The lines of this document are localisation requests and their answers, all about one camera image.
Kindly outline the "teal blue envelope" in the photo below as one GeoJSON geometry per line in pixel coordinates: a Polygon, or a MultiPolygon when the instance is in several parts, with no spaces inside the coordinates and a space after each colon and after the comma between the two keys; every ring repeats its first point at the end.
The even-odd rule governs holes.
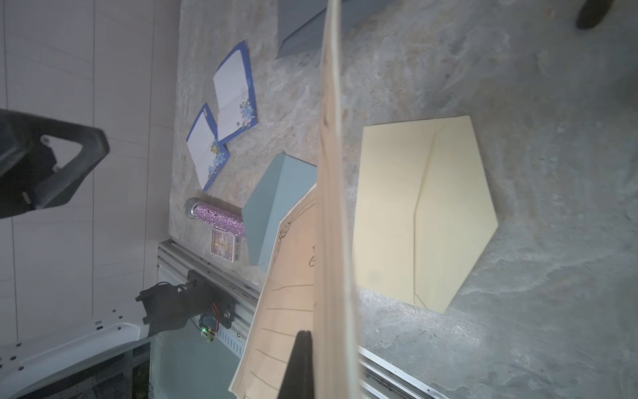
{"type": "Polygon", "coordinates": [[[249,263],[267,273],[278,226],[317,181],[317,167],[276,155],[242,209],[249,263]]]}

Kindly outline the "white letter with blue print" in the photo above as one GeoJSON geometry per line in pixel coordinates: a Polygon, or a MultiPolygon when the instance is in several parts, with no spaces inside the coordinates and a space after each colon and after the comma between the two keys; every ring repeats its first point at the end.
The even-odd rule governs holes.
{"type": "Polygon", "coordinates": [[[209,105],[204,103],[186,138],[202,191],[207,191],[230,159],[225,145],[218,142],[217,124],[209,105]]]}

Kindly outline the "black perforated music stand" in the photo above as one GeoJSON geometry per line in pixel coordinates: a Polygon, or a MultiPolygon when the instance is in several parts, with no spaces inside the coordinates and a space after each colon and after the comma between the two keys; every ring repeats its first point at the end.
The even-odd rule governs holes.
{"type": "Polygon", "coordinates": [[[610,12],[613,3],[613,0],[586,0],[578,12],[576,28],[578,30],[595,28],[610,12]]]}

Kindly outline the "aluminium rail frame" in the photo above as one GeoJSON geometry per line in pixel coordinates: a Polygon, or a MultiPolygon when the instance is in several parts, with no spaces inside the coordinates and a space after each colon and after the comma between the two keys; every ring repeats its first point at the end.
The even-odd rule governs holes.
{"type": "Polygon", "coordinates": [[[236,301],[230,329],[241,332],[246,345],[229,390],[238,398],[273,398],[279,394],[293,341],[313,325],[314,272],[287,262],[269,267],[261,292],[214,264],[168,240],[159,245],[163,268],[194,270],[236,301]]]}

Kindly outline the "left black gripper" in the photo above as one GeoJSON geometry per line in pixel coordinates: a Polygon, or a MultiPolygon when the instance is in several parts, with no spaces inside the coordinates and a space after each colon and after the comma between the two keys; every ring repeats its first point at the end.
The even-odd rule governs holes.
{"type": "Polygon", "coordinates": [[[67,204],[110,152],[103,130],[1,110],[1,218],[67,204]]]}

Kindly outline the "left green circuit board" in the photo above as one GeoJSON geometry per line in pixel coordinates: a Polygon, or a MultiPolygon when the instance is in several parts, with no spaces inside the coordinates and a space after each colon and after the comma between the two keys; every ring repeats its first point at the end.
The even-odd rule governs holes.
{"type": "Polygon", "coordinates": [[[219,332],[219,323],[212,314],[202,314],[198,318],[197,326],[202,336],[208,342],[213,342],[219,332]]]}

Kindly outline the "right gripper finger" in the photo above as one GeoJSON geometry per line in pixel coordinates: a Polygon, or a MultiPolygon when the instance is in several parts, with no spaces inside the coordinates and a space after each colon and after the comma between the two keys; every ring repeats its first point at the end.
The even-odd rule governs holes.
{"type": "Polygon", "coordinates": [[[282,380],[278,399],[314,399],[313,344],[310,331],[300,331],[282,380]]]}

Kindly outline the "white ventilation grille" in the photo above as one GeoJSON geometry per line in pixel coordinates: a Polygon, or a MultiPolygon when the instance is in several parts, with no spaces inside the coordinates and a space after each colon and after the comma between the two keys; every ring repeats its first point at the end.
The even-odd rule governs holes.
{"type": "Polygon", "coordinates": [[[246,342],[241,332],[221,326],[219,332],[216,333],[215,339],[222,342],[237,358],[241,358],[244,355],[246,342]]]}

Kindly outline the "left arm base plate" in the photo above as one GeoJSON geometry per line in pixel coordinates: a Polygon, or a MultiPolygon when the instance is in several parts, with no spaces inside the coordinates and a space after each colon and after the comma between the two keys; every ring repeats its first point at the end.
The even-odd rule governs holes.
{"type": "Polygon", "coordinates": [[[191,270],[184,284],[160,282],[136,297],[146,315],[142,321],[149,335],[182,329],[187,322],[202,314],[216,317],[219,327],[233,325],[237,301],[200,273],[191,270]]]}

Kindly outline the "dark grey envelope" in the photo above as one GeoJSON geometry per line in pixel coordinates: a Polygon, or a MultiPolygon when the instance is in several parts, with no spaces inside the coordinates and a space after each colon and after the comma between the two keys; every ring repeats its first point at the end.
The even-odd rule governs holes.
{"type": "MultiPolygon", "coordinates": [[[[380,12],[390,4],[386,0],[342,1],[342,32],[380,12]]],[[[327,17],[327,1],[279,0],[277,2],[277,56],[285,58],[322,46],[327,17]]]]}

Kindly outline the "cream yellow envelope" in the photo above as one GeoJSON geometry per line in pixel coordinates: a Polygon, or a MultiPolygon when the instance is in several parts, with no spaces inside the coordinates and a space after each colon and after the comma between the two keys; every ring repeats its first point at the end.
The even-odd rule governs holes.
{"type": "Polygon", "coordinates": [[[469,116],[363,130],[356,284],[443,313],[498,220],[469,116]]]}

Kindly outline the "glittery purple microphone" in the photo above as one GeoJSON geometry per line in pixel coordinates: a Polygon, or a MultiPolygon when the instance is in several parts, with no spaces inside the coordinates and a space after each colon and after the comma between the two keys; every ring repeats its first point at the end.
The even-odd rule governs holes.
{"type": "Polygon", "coordinates": [[[240,216],[194,197],[187,199],[184,203],[184,212],[190,219],[196,219],[214,229],[246,239],[244,221],[240,216]]]}

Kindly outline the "small colourful picture card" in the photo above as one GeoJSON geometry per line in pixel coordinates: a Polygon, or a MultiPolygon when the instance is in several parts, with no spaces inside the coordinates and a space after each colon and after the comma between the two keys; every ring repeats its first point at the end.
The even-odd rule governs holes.
{"type": "Polygon", "coordinates": [[[213,255],[231,263],[239,261],[241,239],[235,234],[212,229],[210,250],[213,255]]]}

